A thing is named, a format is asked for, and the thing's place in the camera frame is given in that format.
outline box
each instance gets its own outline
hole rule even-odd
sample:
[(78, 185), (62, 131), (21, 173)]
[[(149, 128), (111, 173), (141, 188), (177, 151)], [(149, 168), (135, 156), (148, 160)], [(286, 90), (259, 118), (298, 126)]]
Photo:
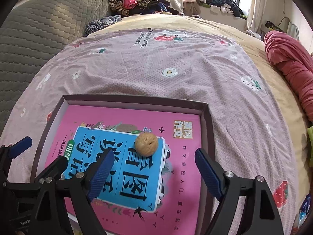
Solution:
[[(212, 160), (215, 160), (213, 125), (207, 103), (148, 96), (66, 95), (62, 96), (56, 105), (43, 131), (32, 166), (30, 177), (31, 182), (33, 182), (35, 177), (44, 169), (44, 165), (57, 129), (69, 105), (151, 110), (199, 115), (201, 125), (201, 146), (203, 149), (208, 151)], [(213, 197), (207, 193), (207, 187), (204, 181), (201, 180), (200, 205), (195, 232), (196, 235), (204, 234), (207, 230), (212, 216), (212, 206)], [(73, 223), (75, 218), (72, 215), (69, 216), (71, 217), (72, 224), (74, 224), (73, 226), (75, 226), (75, 222)]]

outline yellow bed sheet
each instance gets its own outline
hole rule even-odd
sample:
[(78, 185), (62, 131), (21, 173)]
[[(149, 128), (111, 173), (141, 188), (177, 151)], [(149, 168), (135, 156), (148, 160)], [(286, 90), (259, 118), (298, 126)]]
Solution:
[(290, 89), (281, 73), (267, 60), (264, 42), (253, 38), (231, 26), (173, 15), (138, 15), (123, 18), (122, 21), (97, 31), (91, 35), (111, 33), (119, 30), (156, 28), (170, 30), (190, 30), (209, 34), (224, 35), (236, 40), (255, 63), (260, 73), (267, 81), (279, 104), (281, 112), (287, 122), (291, 140), (295, 150), (299, 176), (298, 206), (309, 193), (310, 177), (307, 164), (306, 128), (308, 121), (299, 104), (297, 96)]

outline pink book cover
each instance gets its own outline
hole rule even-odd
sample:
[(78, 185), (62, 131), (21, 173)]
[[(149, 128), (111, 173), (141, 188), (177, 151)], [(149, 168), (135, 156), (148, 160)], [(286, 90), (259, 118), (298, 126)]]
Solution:
[[(142, 132), (158, 137), (152, 157), (135, 152)], [(114, 165), (91, 203), (103, 228), (120, 235), (191, 235), (200, 200), (201, 175), (194, 160), (199, 147), (199, 115), (70, 105), (45, 167), (63, 155), (69, 163), (62, 178), (71, 178), (96, 161), (101, 149), (110, 148)], [(66, 206), (75, 215), (70, 200)]]

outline quilted headboard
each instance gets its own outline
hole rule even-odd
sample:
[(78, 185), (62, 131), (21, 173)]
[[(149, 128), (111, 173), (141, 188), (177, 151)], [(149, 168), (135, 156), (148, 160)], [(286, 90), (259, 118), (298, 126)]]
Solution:
[(108, 14), (108, 0), (30, 0), (10, 12), (0, 28), (0, 135), (41, 67)]

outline red blanket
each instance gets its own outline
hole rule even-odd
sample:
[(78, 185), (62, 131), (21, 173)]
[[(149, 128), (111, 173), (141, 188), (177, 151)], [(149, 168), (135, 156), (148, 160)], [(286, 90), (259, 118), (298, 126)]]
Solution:
[(283, 73), (299, 97), (302, 108), (313, 121), (313, 59), (291, 36), (271, 31), (265, 35), (265, 52), (270, 63)]

